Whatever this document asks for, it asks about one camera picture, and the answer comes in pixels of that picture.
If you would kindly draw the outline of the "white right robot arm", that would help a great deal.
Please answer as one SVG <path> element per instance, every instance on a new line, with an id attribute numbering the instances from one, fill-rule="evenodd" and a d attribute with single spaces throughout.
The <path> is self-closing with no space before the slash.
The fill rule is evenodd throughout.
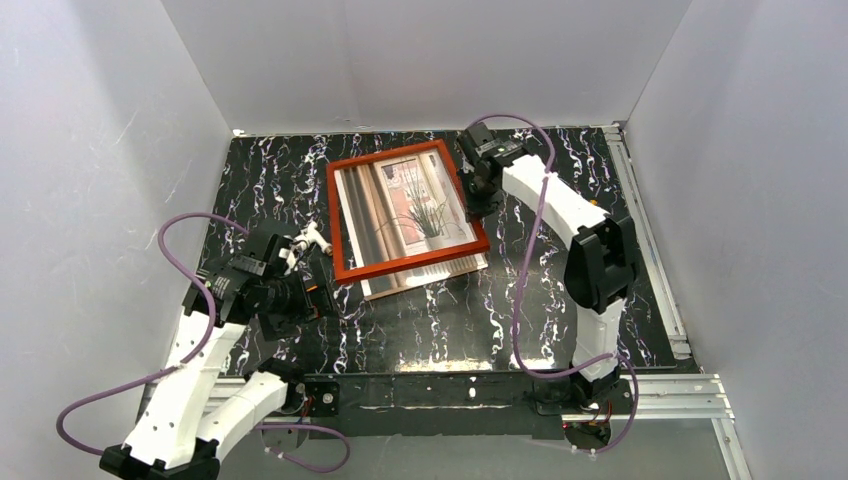
<path id="1" fill-rule="evenodd" d="M 459 176 L 466 216 L 479 219 L 500 209 L 512 196 L 530 208 L 532 223 L 516 283 L 510 335 L 518 367 L 541 380 L 582 377 L 607 380 L 619 365 L 619 324 L 638 275 L 638 241 L 633 219 L 612 217 L 591 203 L 551 169 L 550 161 L 519 148 L 515 153 L 482 156 L 464 153 Z M 535 371 L 519 345 L 527 275 L 537 257 L 535 242 L 546 225 L 567 247 L 563 283 L 576 305 L 576 344 L 569 367 L 555 373 Z"/>

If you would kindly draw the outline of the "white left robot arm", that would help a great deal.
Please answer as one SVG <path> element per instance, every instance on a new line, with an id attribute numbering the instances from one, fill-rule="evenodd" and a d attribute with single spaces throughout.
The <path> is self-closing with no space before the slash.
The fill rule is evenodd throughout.
<path id="1" fill-rule="evenodd" d="M 126 439 L 104 449 L 99 466 L 120 479 L 214 479 L 237 443 L 272 412 L 301 409 L 304 370 L 269 358 L 213 410 L 207 408 L 220 370 L 252 319 L 278 340 L 333 312 L 320 264 L 309 277 L 268 262 L 210 261 L 197 274 L 215 301 L 191 288 L 169 359 L 169 373 Z"/>

